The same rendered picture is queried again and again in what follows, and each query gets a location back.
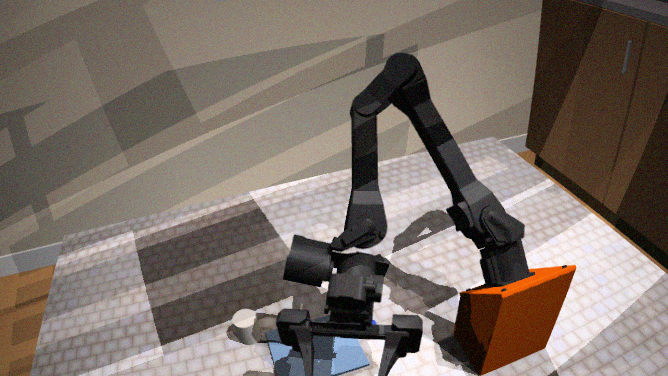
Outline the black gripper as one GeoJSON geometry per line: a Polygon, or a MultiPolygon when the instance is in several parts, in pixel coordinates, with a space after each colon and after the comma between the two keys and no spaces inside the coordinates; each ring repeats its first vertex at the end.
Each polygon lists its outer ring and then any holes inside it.
{"type": "Polygon", "coordinates": [[[369,307],[332,306],[329,321],[312,320],[309,310],[286,309],[278,312],[276,325],[281,343],[300,352],[305,376],[313,376],[313,336],[384,340],[378,376],[388,376],[399,358],[419,351],[423,319],[419,315],[393,314],[392,325],[373,323],[374,302],[369,307]]]}

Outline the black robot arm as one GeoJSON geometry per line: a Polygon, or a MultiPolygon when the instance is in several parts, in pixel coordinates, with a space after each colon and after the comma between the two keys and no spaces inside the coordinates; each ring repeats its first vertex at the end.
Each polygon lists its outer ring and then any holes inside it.
{"type": "Polygon", "coordinates": [[[378,185],[376,115],[393,104],[411,121],[448,186],[453,206],[446,208],[456,232],[480,250],[484,287],[504,287],[536,275],[530,272],[522,238],[525,225],[506,213],[500,201],[472,172],[434,106],[423,69],[412,54],[389,57],[384,69],[354,98],[352,189],[344,232],[332,243],[294,235],[283,280],[321,287],[328,281],[324,314],[334,307],[381,303],[390,261],[380,254],[341,253],[370,248],[386,236],[388,223],[378,185]],[[483,249],[482,249],[483,248],[483,249]],[[332,274],[333,268],[337,273],[332,274]]]}

